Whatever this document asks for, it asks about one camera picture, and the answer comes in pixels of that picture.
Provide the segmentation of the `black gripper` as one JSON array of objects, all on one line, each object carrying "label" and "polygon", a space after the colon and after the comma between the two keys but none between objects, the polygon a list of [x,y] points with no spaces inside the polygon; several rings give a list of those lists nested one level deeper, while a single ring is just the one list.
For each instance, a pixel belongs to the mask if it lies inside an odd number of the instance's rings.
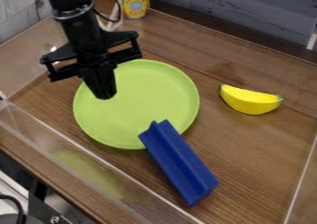
[{"label": "black gripper", "polygon": [[105,100],[116,94],[116,65],[141,57],[134,31],[104,31],[90,6],[53,9],[66,44],[41,56],[50,81],[73,76],[82,79],[93,96]]}]

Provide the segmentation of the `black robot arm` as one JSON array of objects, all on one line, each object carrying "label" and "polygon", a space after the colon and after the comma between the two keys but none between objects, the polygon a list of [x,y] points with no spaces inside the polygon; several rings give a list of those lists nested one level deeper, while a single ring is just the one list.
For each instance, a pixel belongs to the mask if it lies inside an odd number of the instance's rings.
[{"label": "black robot arm", "polygon": [[105,31],[97,23],[92,0],[48,0],[66,44],[41,56],[50,81],[82,79],[97,99],[116,94],[117,65],[141,57],[134,31]]}]

